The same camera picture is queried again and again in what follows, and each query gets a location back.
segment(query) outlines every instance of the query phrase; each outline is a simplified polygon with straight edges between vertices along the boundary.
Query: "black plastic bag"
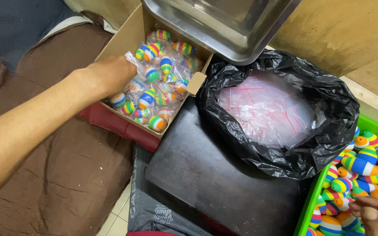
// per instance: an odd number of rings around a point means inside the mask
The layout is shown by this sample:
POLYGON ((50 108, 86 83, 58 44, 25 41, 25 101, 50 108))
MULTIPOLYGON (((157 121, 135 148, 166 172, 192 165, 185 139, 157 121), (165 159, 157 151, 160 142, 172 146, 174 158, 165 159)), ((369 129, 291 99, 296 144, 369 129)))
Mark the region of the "black plastic bag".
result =
POLYGON ((198 93, 197 105, 239 158, 268 175, 291 179, 312 177, 335 159, 352 141, 360 115, 360 104, 342 80, 278 50, 264 50, 247 66, 213 64, 198 93), (302 88, 308 104, 326 116, 308 138, 292 149, 268 148, 246 137, 240 124, 215 99, 217 91, 242 83, 254 68, 270 71, 302 88))

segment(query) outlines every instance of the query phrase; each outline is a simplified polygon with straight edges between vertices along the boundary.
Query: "cardboard box flap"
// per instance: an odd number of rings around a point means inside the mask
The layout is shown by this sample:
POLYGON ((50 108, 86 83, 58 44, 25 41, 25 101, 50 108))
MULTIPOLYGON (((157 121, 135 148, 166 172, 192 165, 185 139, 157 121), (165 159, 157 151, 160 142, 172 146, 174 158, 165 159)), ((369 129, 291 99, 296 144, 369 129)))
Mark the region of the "cardboard box flap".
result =
POLYGON ((199 88, 201 88, 202 83, 204 83, 204 80, 207 78, 207 75, 196 72, 193 74, 191 80, 188 83, 188 86, 186 87, 187 91, 191 96, 195 96, 198 92, 199 88))

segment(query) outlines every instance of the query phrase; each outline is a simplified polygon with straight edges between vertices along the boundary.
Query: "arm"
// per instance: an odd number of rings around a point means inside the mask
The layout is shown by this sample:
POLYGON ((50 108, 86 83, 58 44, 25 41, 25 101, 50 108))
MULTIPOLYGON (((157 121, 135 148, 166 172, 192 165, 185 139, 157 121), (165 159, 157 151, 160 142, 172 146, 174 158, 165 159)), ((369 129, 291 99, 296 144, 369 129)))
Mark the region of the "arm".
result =
POLYGON ((0 116, 0 187, 24 157, 88 105, 126 86, 136 67, 125 57, 73 71, 61 82, 0 116))

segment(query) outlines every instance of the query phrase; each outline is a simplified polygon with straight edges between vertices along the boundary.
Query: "cardboard box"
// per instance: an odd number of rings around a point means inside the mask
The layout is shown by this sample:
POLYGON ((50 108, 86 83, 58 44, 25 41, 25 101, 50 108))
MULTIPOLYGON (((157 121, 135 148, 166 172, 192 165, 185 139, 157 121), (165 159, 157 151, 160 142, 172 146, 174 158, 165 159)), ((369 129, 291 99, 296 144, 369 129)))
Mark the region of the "cardboard box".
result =
MULTIPOLYGON (((203 62, 205 62, 205 66, 202 69, 202 72, 196 72, 191 80, 188 83, 187 91, 189 92, 188 95, 183 99, 183 102, 186 100, 188 96, 194 96, 199 88, 201 87, 202 83, 204 82, 206 75, 205 70, 207 69, 211 58, 213 56, 213 53, 209 52, 205 48, 199 46, 198 44, 194 43, 192 40, 189 40, 182 34, 176 32, 175 30, 171 29, 170 27, 166 26, 165 24, 161 23, 160 21, 154 19, 154 17, 146 10, 144 7, 140 4, 139 7, 129 16, 129 18, 126 20, 126 22, 123 24, 123 26, 119 29, 119 31, 112 37, 112 39, 109 41, 107 46, 103 49, 103 51, 99 54, 96 61, 100 61, 105 59, 106 57, 113 55, 113 56, 123 56, 128 51, 134 53, 138 47, 144 43, 147 39, 147 35, 151 33, 152 31, 156 30, 155 26, 159 26, 158 29, 166 30, 170 32, 171 34, 171 40, 174 42, 187 42, 190 45, 192 45, 197 51, 195 52, 196 56, 203 62)), ((157 137, 161 139, 167 129, 169 128, 170 124, 173 122, 174 117, 176 117, 177 113, 179 112, 181 106, 179 109, 174 112, 172 118, 170 119, 167 127, 161 131, 161 133, 158 133, 156 131, 151 130, 150 128, 143 126, 139 124, 138 122, 128 118, 127 116, 119 113, 118 111, 112 109, 102 101, 100 102, 104 107, 109 109, 111 112, 115 113, 116 115, 122 117, 129 123, 133 124, 134 126, 137 126, 144 130, 145 132, 153 135, 154 137, 157 137)))

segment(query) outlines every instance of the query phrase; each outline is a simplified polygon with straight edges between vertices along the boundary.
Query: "green plastic tray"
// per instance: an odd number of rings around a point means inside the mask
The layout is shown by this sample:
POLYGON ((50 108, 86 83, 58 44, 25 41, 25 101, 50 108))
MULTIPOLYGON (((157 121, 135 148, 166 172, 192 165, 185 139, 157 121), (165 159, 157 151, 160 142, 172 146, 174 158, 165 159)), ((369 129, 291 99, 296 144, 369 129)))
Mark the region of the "green plastic tray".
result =
MULTIPOLYGON (((360 127, 360 133, 363 131, 370 131, 378 136, 378 123, 368 119, 365 116, 360 115, 358 119, 358 127, 360 127)), ((297 223, 297 227, 294 235, 304 236, 306 235, 309 222, 312 219, 313 211, 316 206, 319 194, 322 191, 323 182, 328 174, 330 164, 327 165, 319 175, 315 177, 312 187, 307 195, 306 204, 303 206, 303 210, 300 215, 300 219, 297 223)))

